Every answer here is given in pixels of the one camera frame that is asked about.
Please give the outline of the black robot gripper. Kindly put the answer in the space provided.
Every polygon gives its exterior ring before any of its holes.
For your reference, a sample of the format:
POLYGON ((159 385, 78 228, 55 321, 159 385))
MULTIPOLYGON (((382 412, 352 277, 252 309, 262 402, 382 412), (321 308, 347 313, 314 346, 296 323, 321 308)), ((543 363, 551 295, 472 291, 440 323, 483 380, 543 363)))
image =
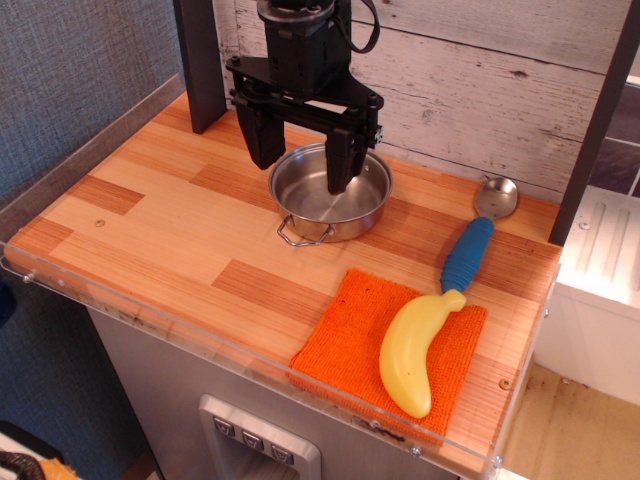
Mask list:
POLYGON ((264 57, 232 56, 230 91, 253 163, 268 169, 286 151, 284 125, 294 123, 327 135, 328 191, 344 193, 361 173, 368 148, 381 140, 381 96, 356 80, 351 57, 376 46, 381 25, 373 22, 366 44, 351 37, 348 1, 260 1, 264 57))

